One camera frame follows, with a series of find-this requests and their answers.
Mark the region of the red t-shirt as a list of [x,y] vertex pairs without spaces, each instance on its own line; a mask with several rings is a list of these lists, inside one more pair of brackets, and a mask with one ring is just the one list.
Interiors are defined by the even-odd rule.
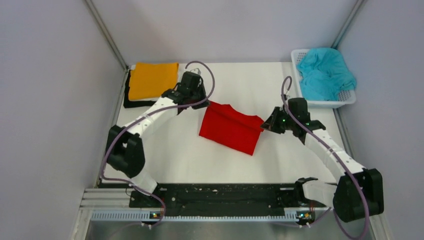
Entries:
[[199,136],[252,156],[255,152],[264,120],[246,115],[230,104],[211,102],[207,107]]

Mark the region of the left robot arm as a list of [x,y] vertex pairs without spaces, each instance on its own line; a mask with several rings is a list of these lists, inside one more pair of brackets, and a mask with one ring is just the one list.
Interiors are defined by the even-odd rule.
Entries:
[[166,90],[143,114],[124,126],[110,128],[102,166],[123,173],[126,177],[122,182],[139,191],[147,206],[156,206],[161,194],[156,190],[158,183],[145,170],[143,141],[185,109],[201,109],[209,104],[203,78],[185,71],[175,87]]

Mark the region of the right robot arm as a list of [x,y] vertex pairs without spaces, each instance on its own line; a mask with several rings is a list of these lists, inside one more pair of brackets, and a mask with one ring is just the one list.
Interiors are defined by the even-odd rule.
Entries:
[[291,131],[321,160],[336,181],[330,184],[315,177],[298,179],[293,192],[297,205],[307,206],[311,201],[324,204],[345,223],[384,212],[382,174],[355,161],[319,120],[312,120],[304,98],[291,98],[283,106],[276,106],[260,127],[276,134]]

